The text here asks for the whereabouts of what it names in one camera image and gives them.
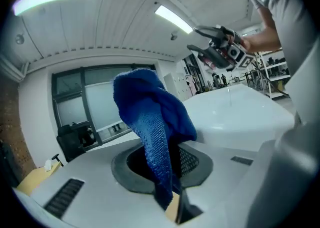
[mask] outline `window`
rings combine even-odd
[[[69,125],[77,130],[83,135],[86,149],[130,132],[113,100],[113,79],[136,68],[155,70],[153,65],[139,64],[88,67],[54,74],[52,101],[58,127]]]

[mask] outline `drain grate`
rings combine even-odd
[[[83,181],[69,179],[45,205],[44,209],[60,219],[83,185]]]
[[[248,166],[250,166],[252,164],[252,162],[254,162],[252,159],[247,159],[247,158],[239,157],[239,156],[233,156],[231,158],[231,160],[234,162],[239,162],[239,163],[248,165]]]

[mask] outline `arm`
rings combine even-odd
[[[258,13],[264,23],[264,30],[242,38],[242,46],[248,52],[273,51],[281,47],[275,22],[268,8],[259,7]]]

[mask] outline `black chair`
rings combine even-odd
[[[62,126],[58,129],[58,136],[56,137],[65,160],[72,161],[74,158],[85,153],[83,145],[79,140],[78,133],[70,128],[70,125]]]

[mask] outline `white wall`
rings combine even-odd
[[[58,63],[26,76],[19,86],[19,114],[21,129],[34,164],[42,167],[47,159],[59,154],[66,164],[63,152],[56,140],[58,128],[53,111],[51,77],[53,73],[78,67],[103,64],[154,64],[160,80],[163,76],[183,69],[183,64],[171,61],[139,57],[90,57]]]

